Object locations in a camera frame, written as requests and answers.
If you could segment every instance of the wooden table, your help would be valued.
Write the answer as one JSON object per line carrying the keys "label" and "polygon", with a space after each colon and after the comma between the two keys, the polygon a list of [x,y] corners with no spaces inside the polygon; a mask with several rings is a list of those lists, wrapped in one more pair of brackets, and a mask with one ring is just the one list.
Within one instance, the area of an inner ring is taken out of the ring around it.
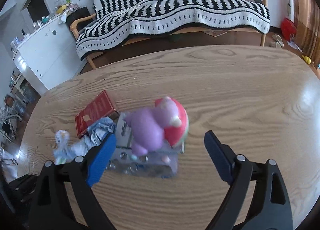
{"label": "wooden table", "polygon": [[[40,172],[44,162],[53,159],[57,130],[69,131],[71,140],[76,140],[75,115],[104,89],[120,111],[172,96],[190,119],[186,152],[179,158],[175,178],[108,171],[92,188],[117,229],[206,228],[228,190],[204,148],[208,130],[251,161],[277,161],[291,200],[294,227],[320,194],[320,82],[293,53],[253,46],[202,46],[148,54],[59,85],[40,99],[31,115],[18,176]],[[76,218],[83,223],[70,186],[68,193]]]}

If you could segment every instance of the black and white blanket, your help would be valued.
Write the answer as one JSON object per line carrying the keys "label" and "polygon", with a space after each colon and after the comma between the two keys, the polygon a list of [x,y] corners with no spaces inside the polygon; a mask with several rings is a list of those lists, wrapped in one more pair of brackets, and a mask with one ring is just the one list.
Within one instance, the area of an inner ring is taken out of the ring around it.
{"label": "black and white blanket", "polygon": [[84,59],[123,43],[130,35],[159,35],[186,25],[215,29],[251,27],[266,34],[266,6],[245,0],[93,0],[97,22],[80,34],[76,51]]}

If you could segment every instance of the purple toy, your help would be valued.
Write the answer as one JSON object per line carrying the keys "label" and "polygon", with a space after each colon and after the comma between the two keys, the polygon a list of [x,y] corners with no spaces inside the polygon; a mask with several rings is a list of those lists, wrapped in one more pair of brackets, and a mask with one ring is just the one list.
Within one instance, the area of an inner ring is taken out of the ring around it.
{"label": "purple toy", "polygon": [[132,153],[147,155],[160,149],[164,142],[164,128],[180,127],[179,110],[174,101],[164,97],[157,107],[144,107],[124,118],[132,129]]}

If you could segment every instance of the white cabinet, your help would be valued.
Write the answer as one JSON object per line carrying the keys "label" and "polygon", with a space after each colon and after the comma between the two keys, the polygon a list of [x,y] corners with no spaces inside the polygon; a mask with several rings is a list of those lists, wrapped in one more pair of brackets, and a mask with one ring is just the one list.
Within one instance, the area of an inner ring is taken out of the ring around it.
{"label": "white cabinet", "polygon": [[40,95],[73,78],[86,63],[76,53],[76,40],[68,26],[59,20],[53,19],[24,40],[13,59]]}

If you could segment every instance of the crumpled plastic bag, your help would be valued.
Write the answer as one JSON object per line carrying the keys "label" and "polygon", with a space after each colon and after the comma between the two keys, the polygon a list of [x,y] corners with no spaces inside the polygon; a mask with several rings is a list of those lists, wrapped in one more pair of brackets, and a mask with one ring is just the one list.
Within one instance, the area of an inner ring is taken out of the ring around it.
{"label": "crumpled plastic bag", "polygon": [[116,124],[109,117],[103,117],[88,127],[88,135],[84,135],[79,141],[68,146],[70,134],[67,131],[60,130],[55,134],[55,140],[58,148],[53,151],[55,164],[64,164],[72,161],[77,156],[85,156],[88,151],[100,145],[102,140],[116,130]]}

